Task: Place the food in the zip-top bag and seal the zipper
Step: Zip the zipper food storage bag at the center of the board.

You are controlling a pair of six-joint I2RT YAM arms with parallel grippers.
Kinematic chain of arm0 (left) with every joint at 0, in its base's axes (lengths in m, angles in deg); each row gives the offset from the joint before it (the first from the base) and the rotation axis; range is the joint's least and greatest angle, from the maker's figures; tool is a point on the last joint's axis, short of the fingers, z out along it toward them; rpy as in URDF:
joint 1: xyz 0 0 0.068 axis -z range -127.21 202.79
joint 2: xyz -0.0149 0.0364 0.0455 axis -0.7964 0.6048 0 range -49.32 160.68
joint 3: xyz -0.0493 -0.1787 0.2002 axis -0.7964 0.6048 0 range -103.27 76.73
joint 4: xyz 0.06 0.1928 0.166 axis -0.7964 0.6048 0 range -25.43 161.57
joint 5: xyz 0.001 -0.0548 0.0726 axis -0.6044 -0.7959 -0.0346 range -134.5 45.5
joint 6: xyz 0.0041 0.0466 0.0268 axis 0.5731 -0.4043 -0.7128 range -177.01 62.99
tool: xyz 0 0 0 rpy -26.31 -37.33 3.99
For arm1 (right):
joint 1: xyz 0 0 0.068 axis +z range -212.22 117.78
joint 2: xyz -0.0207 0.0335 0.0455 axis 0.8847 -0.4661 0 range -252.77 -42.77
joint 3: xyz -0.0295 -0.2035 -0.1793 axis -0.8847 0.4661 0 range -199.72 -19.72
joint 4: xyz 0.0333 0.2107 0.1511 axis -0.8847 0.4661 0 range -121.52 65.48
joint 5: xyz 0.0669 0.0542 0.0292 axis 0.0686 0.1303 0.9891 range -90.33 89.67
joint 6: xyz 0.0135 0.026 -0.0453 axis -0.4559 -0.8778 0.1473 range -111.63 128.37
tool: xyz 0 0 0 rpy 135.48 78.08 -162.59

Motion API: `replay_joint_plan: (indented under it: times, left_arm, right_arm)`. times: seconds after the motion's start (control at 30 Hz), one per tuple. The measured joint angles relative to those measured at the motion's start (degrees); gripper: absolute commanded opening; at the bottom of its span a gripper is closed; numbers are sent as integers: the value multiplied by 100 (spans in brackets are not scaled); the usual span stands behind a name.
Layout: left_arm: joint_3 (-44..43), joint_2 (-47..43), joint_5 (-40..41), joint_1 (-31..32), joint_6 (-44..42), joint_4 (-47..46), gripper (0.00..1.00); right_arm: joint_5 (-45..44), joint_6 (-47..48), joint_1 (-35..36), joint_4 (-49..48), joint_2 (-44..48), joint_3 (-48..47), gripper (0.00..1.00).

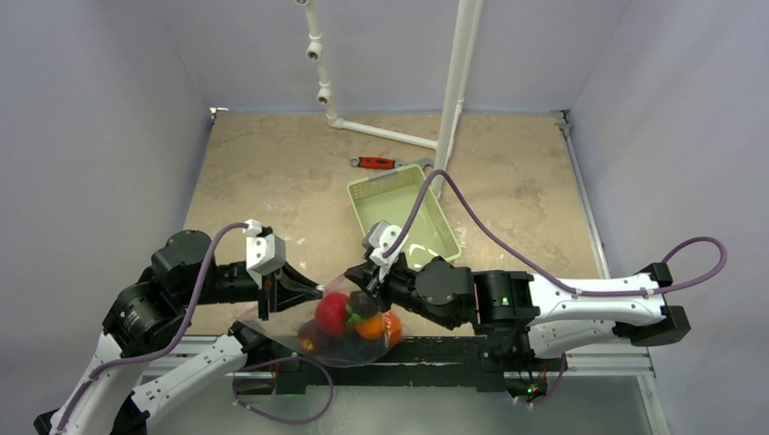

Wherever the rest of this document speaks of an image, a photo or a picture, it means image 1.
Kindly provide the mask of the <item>clear zip top bag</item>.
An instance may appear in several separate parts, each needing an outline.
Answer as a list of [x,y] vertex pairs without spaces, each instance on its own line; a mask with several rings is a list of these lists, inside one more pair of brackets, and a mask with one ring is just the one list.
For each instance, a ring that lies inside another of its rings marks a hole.
[[329,367],[374,363],[403,339],[400,317],[340,275],[308,285],[282,275],[265,284],[268,298],[238,317],[249,330]]

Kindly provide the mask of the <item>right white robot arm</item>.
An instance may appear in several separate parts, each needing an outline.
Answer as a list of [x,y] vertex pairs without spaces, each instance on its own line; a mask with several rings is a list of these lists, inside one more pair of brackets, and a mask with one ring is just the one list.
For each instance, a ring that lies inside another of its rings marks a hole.
[[587,279],[573,294],[543,275],[473,272],[436,257],[419,270],[397,261],[385,276],[371,262],[344,276],[388,310],[398,305],[452,330],[510,337],[509,356],[522,369],[572,349],[613,339],[637,347],[680,342],[691,330],[686,310],[671,305],[651,269],[620,279]]

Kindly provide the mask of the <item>light green plastic basket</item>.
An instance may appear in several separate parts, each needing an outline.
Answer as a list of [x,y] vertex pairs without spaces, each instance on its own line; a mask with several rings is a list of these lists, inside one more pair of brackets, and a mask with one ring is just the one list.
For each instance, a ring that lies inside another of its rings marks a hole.
[[[423,169],[409,165],[348,183],[347,193],[361,230],[365,233],[381,220],[402,226],[424,182]],[[462,254],[439,200],[431,190],[427,191],[408,231],[403,252],[413,269],[426,265],[436,256],[452,262]]]

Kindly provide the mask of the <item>dark purple toy tomato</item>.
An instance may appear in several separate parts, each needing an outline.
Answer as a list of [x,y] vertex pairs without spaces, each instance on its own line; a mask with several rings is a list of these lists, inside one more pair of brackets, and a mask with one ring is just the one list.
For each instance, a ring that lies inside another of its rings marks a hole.
[[364,291],[352,292],[346,302],[346,322],[355,324],[379,313],[376,300]]

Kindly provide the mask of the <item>pink toy peach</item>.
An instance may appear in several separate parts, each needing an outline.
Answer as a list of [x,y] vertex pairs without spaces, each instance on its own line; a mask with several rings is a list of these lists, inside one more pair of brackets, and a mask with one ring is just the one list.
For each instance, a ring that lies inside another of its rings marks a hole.
[[403,338],[403,327],[400,317],[394,311],[384,314],[384,332],[388,348],[393,348]]

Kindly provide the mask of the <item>orange toy pumpkin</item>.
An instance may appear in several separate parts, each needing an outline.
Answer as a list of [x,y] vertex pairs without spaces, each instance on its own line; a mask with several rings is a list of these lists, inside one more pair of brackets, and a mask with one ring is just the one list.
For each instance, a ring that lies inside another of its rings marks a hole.
[[378,340],[385,333],[385,316],[375,314],[364,320],[355,322],[356,332],[366,340]]

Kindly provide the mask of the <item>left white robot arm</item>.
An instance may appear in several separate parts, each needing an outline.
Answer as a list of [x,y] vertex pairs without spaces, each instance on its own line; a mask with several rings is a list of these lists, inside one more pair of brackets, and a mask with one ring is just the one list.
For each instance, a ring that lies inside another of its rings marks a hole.
[[318,299],[320,286],[286,260],[284,242],[257,221],[238,222],[243,261],[220,266],[221,235],[183,230],[151,257],[136,283],[120,291],[102,322],[97,347],[65,404],[38,415],[40,434],[145,434],[174,406],[214,380],[278,364],[274,341],[241,321],[205,350],[152,382],[144,371],[180,344],[200,305],[254,302],[267,319]]

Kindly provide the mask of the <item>red toy tomato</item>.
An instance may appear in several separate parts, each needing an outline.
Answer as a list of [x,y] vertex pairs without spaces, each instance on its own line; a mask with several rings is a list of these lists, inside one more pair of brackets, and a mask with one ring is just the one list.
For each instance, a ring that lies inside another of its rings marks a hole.
[[344,293],[326,294],[318,303],[314,320],[328,335],[340,337],[346,332],[346,302]]

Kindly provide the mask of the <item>dark red toy apple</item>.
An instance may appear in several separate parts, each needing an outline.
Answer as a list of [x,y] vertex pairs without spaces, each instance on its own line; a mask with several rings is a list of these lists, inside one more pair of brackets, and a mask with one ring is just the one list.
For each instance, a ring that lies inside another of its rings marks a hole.
[[297,332],[297,343],[305,355],[318,355],[329,345],[328,335],[317,325],[315,320],[303,323]]

